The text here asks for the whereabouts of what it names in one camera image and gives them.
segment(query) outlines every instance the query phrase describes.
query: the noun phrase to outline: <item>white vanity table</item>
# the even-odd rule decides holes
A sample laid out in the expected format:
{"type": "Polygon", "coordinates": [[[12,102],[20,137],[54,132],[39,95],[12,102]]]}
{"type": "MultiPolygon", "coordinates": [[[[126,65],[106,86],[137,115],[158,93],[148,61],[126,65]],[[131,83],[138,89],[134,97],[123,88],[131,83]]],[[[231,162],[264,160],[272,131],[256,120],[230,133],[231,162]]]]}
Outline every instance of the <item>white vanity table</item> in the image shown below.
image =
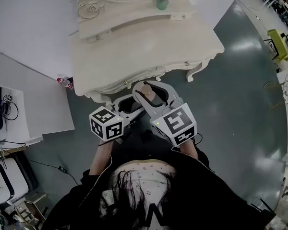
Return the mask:
{"type": "Polygon", "coordinates": [[[78,0],[79,32],[71,36],[77,95],[110,104],[132,83],[175,69],[187,80],[224,47],[188,0],[78,0]]]}

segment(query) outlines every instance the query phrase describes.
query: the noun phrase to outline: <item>carved table leg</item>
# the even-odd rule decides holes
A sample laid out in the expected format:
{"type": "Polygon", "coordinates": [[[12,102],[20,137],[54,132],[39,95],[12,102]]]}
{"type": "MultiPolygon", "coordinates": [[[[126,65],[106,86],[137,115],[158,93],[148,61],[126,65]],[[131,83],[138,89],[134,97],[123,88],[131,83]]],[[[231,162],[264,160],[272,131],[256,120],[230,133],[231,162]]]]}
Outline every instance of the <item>carved table leg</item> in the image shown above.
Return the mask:
{"type": "Polygon", "coordinates": [[[165,72],[163,72],[163,73],[161,73],[160,75],[156,76],[156,80],[157,80],[157,81],[161,81],[161,78],[160,78],[160,77],[162,77],[162,76],[164,76],[164,75],[165,75],[165,72]]]}
{"type": "Polygon", "coordinates": [[[203,60],[201,62],[201,66],[202,66],[201,68],[198,69],[198,67],[195,67],[195,68],[189,70],[188,73],[187,73],[188,82],[192,82],[194,80],[192,75],[197,73],[197,72],[199,72],[199,71],[201,71],[201,70],[203,70],[203,69],[205,69],[208,66],[209,61],[210,61],[210,59],[205,59],[205,60],[203,60]]]}
{"type": "Polygon", "coordinates": [[[106,95],[99,93],[97,91],[91,91],[85,95],[87,98],[92,98],[96,103],[106,103],[106,105],[111,105],[112,101],[106,95]]]}

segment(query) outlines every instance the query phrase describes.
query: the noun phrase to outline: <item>concrete floor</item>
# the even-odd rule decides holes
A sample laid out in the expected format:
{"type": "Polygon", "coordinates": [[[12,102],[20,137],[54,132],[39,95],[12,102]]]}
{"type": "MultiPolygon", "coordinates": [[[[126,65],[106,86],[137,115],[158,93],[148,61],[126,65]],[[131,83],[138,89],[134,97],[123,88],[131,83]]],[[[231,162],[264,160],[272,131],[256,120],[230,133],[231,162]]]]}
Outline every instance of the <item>concrete floor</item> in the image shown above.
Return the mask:
{"type": "MultiPolygon", "coordinates": [[[[188,103],[204,139],[203,150],[211,168],[236,192],[251,203],[257,196],[271,207],[278,201],[287,149],[285,106],[268,109],[282,98],[280,89],[265,90],[277,82],[268,49],[255,27],[235,2],[215,28],[225,52],[186,81],[186,72],[167,73],[162,81],[172,85],[188,103]]],[[[68,91],[74,131],[49,134],[25,152],[29,159],[63,166],[80,182],[89,169],[98,139],[90,131],[88,115],[99,107],[86,97],[68,91]]],[[[39,190],[57,203],[75,185],[60,171],[31,163],[39,190]]]]}

